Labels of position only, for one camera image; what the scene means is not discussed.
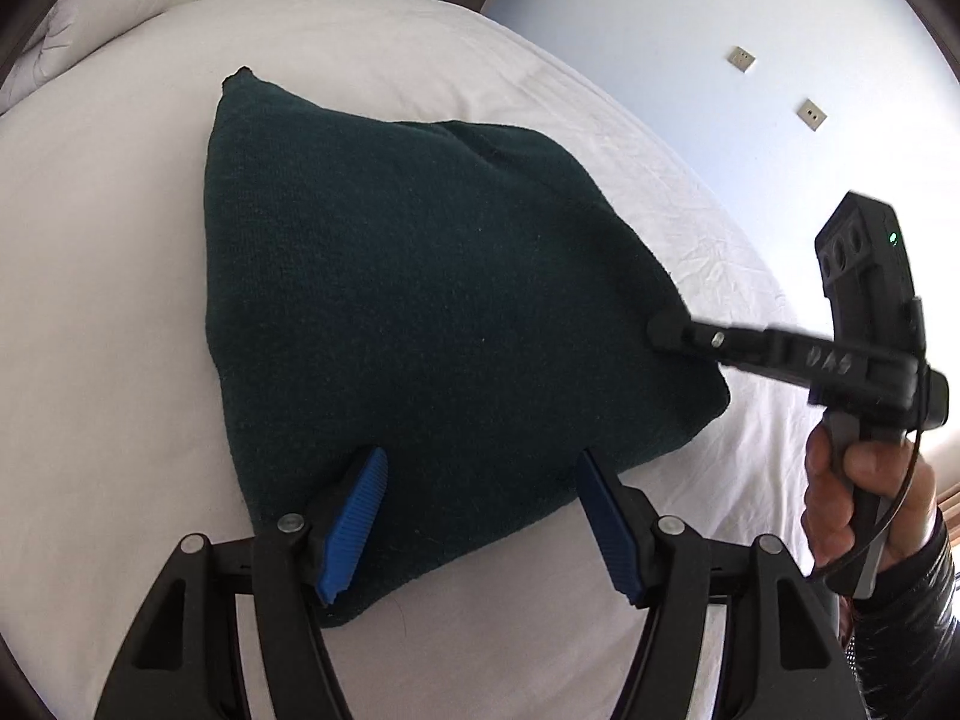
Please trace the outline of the dark green knit sweater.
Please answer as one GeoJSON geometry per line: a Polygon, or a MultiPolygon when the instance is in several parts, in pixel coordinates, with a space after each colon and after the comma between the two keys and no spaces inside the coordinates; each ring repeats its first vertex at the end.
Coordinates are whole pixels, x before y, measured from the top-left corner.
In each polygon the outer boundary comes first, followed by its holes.
{"type": "Polygon", "coordinates": [[[534,130],[376,121],[236,71],[203,216],[206,341],[252,520],[309,511],[386,454],[329,628],[569,504],[583,450],[624,472],[731,401],[712,362],[652,349],[679,291],[534,130]]]}

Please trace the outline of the wall socket plate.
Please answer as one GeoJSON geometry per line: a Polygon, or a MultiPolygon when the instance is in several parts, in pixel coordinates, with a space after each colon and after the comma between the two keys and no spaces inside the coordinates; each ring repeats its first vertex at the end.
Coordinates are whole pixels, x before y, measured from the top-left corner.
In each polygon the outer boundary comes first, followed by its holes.
{"type": "Polygon", "coordinates": [[[736,68],[740,73],[748,73],[754,68],[757,57],[750,54],[747,49],[740,46],[734,46],[727,55],[727,62],[736,68]]]}
{"type": "Polygon", "coordinates": [[[800,103],[796,109],[796,114],[812,132],[817,132],[822,127],[823,122],[827,120],[827,114],[811,99],[805,99],[804,103],[800,103]]]}

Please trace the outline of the white bed sheet mattress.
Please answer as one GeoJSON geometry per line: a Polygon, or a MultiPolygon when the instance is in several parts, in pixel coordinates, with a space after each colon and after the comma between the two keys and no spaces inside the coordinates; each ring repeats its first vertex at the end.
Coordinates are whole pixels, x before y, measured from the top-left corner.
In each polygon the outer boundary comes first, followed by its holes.
{"type": "MultiPolygon", "coordinates": [[[[695,316],[827,333],[791,317],[677,154],[516,32],[433,0],[167,10],[2,115],[2,635],[57,718],[93,718],[179,539],[251,534],[203,327],[206,144],[241,67],[366,117],[540,130],[695,316]]],[[[802,456],[817,411],[799,388],[724,375],[726,413],[625,483],[708,538],[776,533],[810,571],[802,456]]],[[[324,639],[355,718],[608,718],[643,619],[571,504],[324,639]]]]}

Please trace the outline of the rolled beige duvet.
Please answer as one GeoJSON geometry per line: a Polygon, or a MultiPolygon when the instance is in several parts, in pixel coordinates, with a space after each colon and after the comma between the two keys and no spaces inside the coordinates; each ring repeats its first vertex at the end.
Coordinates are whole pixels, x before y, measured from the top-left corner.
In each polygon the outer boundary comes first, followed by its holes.
{"type": "Polygon", "coordinates": [[[57,0],[3,80],[2,112],[171,4],[172,0],[57,0]]]}

